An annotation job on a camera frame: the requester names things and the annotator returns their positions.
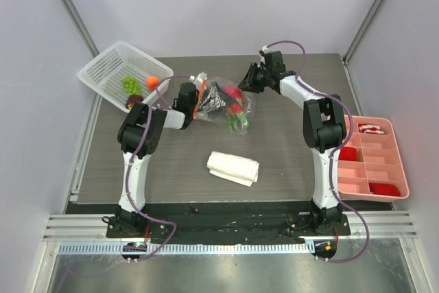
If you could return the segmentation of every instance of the gray tabletop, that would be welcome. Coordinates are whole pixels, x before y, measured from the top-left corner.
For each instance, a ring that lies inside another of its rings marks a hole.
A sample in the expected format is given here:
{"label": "gray tabletop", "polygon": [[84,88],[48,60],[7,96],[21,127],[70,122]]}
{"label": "gray tabletop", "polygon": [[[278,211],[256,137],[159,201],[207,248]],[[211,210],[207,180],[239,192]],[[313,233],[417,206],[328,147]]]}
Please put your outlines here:
{"label": "gray tabletop", "polygon": [[[175,75],[206,72],[239,83],[257,56],[161,58]],[[288,69],[301,56],[284,56]],[[308,57],[303,79],[325,93],[337,93],[356,114],[351,89],[338,54]],[[181,80],[171,80],[165,97],[177,96]],[[313,160],[302,137],[302,111],[270,89],[255,95],[257,104],[246,136],[231,134],[226,125],[194,121],[186,130],[164,130],[148,167],[148,202],[215,202],[308,200],[314,190]],[[117,143],[126,114],[102,100],[78,203],[117,203],[123,182],[123,159]],[[212,151],[260,162],[259,179],[244,187],[209,174]]]}

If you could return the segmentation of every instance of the green grapes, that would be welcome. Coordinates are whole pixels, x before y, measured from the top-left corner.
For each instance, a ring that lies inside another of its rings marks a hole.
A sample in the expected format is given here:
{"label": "green grapes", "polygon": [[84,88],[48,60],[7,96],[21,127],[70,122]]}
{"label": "green grapes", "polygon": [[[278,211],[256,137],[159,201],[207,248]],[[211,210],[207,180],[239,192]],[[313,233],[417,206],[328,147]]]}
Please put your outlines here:
{"label": "green grapes", "polygon": [[128,95],[142,95],[142,89],[137,82],[137,79],[132,77],[131,75],[127,75],[123,80],[123,87],[127,91]]}

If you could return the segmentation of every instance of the robotic arm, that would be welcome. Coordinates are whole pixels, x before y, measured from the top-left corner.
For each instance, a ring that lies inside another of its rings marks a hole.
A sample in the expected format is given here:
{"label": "robotic arm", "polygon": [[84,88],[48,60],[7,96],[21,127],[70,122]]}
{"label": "robotic arm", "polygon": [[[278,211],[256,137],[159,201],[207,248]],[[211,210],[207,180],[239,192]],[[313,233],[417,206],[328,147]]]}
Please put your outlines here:
{"label": "robotic arm", "polygon": [[[239,84],[243,91],[262,93],[270,87],[278,94],[288,97],[303,110],[303,137],[311,148],[314,160],[314,194],[311,201],[311,225],[318,233],[327,233],[342,220],[342,206],[334,198],[338,194],[337,164],[339,151],[335,152],[333,168],[329,157],[346,137],[343,109],[333,100],[321,95],[313,87],[287,71],[279,51],[260,51],[259,64],[252,63]],[[333,189],[329,184],[332,175]]]}
{"label": "robotic arm", "polygon": [[[330,154],[346,137],[343,110],[336,102],[318,96],[321,93],[296,77],[294,71],[287,71],[279,51],[260,52],[259,64],[252,63],[239,84],[243,91],[253,93],[264,92],[270,87],[278,94],[291,99],[303,110],[303,137],[311,148],[314,160],[315,187],[311,201],[310,225],[321,234],[333,230],[342,221],[342,206],[334,198],[333,191],[337,190],[337,162],[339,152],[336,152],[333,168],[329,167]],[[178,98],[174,99],[172,110],[154,109],[145,143],[134,157],[129,177],[130,196],[135,205],[142,209],[145,205],[145,179],[147,166],[151,155],[157,148],[163,128],[185,129],[192,121],[193,109],[198,103],[197,86],[191,82],[180,86]],[[138,148],[147,120],[148,105],[137,103],[128,114],[119,130],[118,141],[121,144],[125,163],[124,176],[134,151]],[[333,189],[329,183],[332,175]],[[123,185],[122,196],[116,211],[116,216],[108,219],[108,227],[114,231],[142,232],[147,220],[133,209],[128,201],[127,191]]]}

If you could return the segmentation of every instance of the red object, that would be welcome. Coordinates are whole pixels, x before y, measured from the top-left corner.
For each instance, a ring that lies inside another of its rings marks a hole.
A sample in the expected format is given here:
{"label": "red object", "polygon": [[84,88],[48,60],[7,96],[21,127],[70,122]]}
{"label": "red object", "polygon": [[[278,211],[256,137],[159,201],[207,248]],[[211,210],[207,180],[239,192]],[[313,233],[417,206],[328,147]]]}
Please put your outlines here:
{"label": "red object", "polygon": [[358,129],[360,133],[385,134],[385,132],[381,130],[381,127],[379,125],[358,124]]}
{"label": "red object", "polygon": [[340,156],[338,158],[341,161],[358,161],[357,149],[352,147],[343,147],[340,150]]}
{"label": "red object", "polygon": [[131,110],[135,103],[142,102],[142,101],[143,101],[143,96],[142,95],[131,94],[129,96],[127,102],[125,103],[125,107],[127,109]]}
{"label": "red object", "polygon": [[401,197],[401,192],[394,185],[387,185],[385,183],[369,183],[370,192],[374,195],[396,196]]}
{"label": "red object", "polygon": [[242,95],[241,90],[233,85],[224,85],[221,89],[225,92],[225,94],[236,99],[237,103],[231,104],[229,106],[229,108],[233,111],[233,113],[234,114],[242,113],[244,111],[243,110],[244,97]]}

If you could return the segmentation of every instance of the white plastic basket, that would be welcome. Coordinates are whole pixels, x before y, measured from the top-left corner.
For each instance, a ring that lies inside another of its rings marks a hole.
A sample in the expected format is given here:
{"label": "white plastic basket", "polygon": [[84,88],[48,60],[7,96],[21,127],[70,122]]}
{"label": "white plastic basket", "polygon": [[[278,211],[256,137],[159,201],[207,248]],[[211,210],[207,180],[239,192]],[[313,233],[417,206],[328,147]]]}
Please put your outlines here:
{"label": "white plastic basket", "polygon": [[[122,80],[127,75],[139,82],[143,103],[153,104],[158,95],[156,91],[151,92],[146,87],[146,77],[152,75],[162,80],[171,77],[174,72],[136,47],[118,42],[92,59],[78,73],[79,79],[85,85],[126,113],[129,112],[125,107],[129,95],[123,88]],[[169,80],[166,80],[158,87],[161,95],[167,91],[168,84]]]}

